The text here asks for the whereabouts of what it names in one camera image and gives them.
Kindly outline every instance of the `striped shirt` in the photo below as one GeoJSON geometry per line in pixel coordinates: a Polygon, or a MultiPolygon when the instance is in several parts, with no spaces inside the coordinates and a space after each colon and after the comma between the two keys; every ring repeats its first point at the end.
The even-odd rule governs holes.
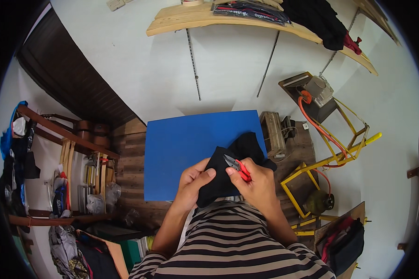
{"type": "Polygon", "coordinates": [[[332,270],[301,243],[284,247],[264,216],[247,202],[213,203],[191,220],[186,240],[166,259],[149,254],[135,264],[138,278],[331,279],[332,270]]]}

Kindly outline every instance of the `blue cloth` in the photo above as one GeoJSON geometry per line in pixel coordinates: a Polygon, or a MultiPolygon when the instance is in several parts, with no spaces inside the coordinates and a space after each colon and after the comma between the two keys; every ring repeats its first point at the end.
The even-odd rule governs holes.
{"type": "Polygon", "coordinates": [[[21,101],[13,110],[13,114],[11,115],[10,119],[10,125],[8,126],[8,129],[6,132],[2,133],[2,136],[0,137],[0,152],[2,153],[2,159],[5,160],[6,155],[10,154],[10,148],[11,148],[11,142],[13,140],[13,132],[11,131],[11,124],[14,119],[14,114],[16,114],[17,107],[23,104],[24,106],[28,106],[27,101],[21,101]]]}
{"type": "Polygon", "coordinates": [[[186,168],[211,157],[217,146],[229,147],[245,132],[255,132],[267,151],[256,110],[206,113],[147,123],[144,199],[173,200],[186,168]]]}

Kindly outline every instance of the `electrical outlet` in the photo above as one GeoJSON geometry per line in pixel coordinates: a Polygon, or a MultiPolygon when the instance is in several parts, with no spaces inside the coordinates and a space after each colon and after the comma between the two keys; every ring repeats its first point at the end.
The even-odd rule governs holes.
{"type": "Polygon", "coordinates": [[[117,8],[121,8],[124,5],[125,5],[125,3],[124,3],[123,0],[110,0],[110,1],[107,1],[107,6],[109,7],[109,9],[112,12],[115,11],[117,8]]]}

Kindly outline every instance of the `finger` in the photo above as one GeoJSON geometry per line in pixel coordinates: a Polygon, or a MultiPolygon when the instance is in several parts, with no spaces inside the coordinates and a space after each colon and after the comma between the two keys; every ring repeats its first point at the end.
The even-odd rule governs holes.
{"type": "Polygon", "coordinates": [[[245,158],[241,160],[242,164],[245,166],[246,170],[250,173],[251,179],[261,172],[261,166],[256,165],[256,163],[251,158],[245,158]]]}
{"type": "Polygon", "coordinates": [[[216,177],[216,170],[208,169],[202,172],[197,178],[187,186],[191,188],[192,191],[199,191],[201,187],[205,186],[209,182],[211,182],[214,177],[216,177]]]}
{"type": "Polygon", "coordinates": [[[195,169],[199,172],[202,172],[205,170],[206,165],[208,164],[210,158],[206,158],[198,162],[197,164],[190,167],[190,169],[195,169]]]}
{"type": "Polygon", "coordinates": [[[191,183],[194,179],[205,170],[206,165],[208,164],[210,158],[203,159],[202,161],[198,162],[197,164],[190,166],[186,170],[183,171],[181,175],[181,180],[186,182],[186,184],[191,183]]]}
{"type": "Polygon", "coordinates": [[[241,194],[246,193],[249,187],[245,181],[243,181],[242,177],[237,170],[233,169],[232,167],[228,167],[225,169],[226,173],[229,175],[229,179],[235,185],[235,187],[239,190],[241,194]]]}

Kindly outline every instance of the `wooden crate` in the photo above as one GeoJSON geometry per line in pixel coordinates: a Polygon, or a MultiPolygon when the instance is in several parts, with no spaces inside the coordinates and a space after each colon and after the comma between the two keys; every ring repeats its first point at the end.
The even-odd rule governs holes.
{"type": "Polygon", "coordinates": [[[262,112],[259,120],[261,122],[267,156],[272,157],[276,154],[285,155],[285,141],[282,135],[279,113],[262,112]]]}

